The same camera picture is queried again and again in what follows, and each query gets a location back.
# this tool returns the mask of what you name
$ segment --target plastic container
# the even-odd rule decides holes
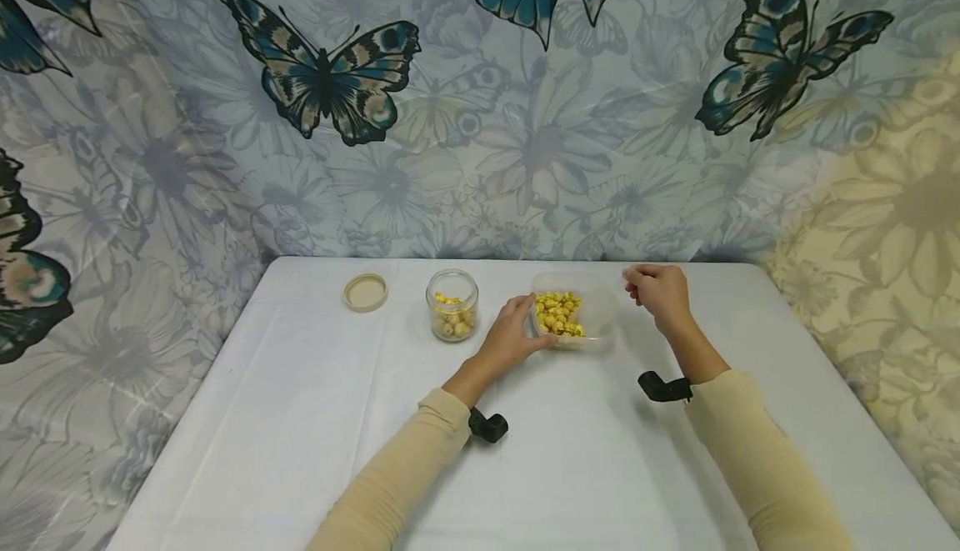
[[[441,269],[426,286],[430,330],[447,343],[459,343],[478,329],[480,290],[462,269]]]
[[[582,325],[586,336],[562,336],[556,348],[601,351],[611,347],[618,304],[617,298],[602,282],[582,273],[547,272],[534,278],[532,291],[537,294],[571,292],[581,299],[574,319]],[[548,334],[539,324],[536,305],[530,308],[530,319],[537,335]]]

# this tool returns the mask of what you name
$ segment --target beige lid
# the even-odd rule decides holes
[[[387,300],[387,281],[376,273],[361,273],[347,282],[343,298],[347,300],[347,306],[355,312],[366,313],[380,309]]]

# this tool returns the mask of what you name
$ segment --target glass jar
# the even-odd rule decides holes
[[[447,343],[459,343],[478,328],[478,284],[462,269],[441,269],[426,286],[430,329]]]

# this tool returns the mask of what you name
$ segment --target floral backdrop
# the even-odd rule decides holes
[[[960,0],[0,0],[0,548],[273,256],[762,262],[960,532]]]

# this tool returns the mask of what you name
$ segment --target beige sleeve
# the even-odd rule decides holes
[[[436,388],[333,505],[307,551],[389,551],[412,510],[467,443],[470,412]]]
[[[693,387],[687,417],[746,515],[760,551],[853,551],[838,513],[800,452],[737,370]]]

